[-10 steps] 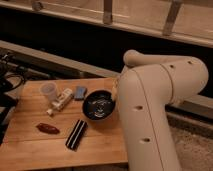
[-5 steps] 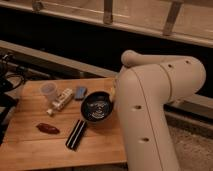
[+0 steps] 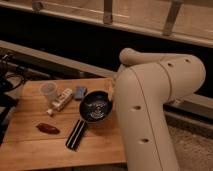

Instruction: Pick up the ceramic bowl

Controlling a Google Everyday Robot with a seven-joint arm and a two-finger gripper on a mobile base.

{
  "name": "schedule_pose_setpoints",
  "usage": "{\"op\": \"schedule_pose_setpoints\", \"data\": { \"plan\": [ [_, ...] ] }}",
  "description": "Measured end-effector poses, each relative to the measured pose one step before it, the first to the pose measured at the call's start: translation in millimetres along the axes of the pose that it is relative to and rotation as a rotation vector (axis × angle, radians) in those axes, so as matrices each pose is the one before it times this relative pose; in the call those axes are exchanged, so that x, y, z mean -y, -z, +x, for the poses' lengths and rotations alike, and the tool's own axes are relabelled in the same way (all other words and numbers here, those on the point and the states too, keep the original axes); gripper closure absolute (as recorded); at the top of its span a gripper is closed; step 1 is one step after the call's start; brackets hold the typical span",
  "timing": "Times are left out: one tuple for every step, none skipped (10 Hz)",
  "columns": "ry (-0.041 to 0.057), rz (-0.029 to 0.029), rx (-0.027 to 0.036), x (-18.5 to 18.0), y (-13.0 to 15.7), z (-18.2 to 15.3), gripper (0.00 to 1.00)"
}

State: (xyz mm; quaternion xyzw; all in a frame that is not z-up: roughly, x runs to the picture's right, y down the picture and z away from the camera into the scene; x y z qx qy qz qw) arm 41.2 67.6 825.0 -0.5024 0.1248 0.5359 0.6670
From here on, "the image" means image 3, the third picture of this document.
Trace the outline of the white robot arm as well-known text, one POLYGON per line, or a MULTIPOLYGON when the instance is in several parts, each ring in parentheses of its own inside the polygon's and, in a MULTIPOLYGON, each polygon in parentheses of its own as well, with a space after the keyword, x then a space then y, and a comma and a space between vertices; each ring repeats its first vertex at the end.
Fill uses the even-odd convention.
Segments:
POLYGON ((128 171, 180 171, 163 105, 197 91, 206 70, 194 55, 125 48, 115 79, 115 108, 128 171))

